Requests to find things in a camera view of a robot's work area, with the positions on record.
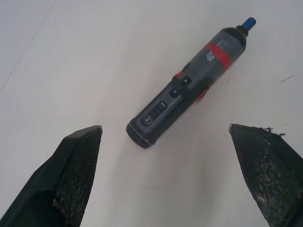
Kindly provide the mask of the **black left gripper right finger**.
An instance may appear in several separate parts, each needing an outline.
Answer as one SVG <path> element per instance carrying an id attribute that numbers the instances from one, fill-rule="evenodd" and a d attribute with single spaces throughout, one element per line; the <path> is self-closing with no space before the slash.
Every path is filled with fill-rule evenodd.
<path id="1" fill-rule="evenodd" d="M 271 227 L 303 225 L 303 159 L 272 128 L 230 124 L 244 181 Z"/>

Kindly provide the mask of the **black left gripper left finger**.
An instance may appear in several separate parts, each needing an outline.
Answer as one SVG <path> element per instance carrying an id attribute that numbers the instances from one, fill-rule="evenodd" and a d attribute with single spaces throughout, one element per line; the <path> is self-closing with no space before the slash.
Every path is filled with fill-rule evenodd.
<path id="1" fill-rule="evenodd" d="M 63 138 L 34 171 L 0 220 L 2 227 L 78 227 L 93 186 L 100 125 Z"/>

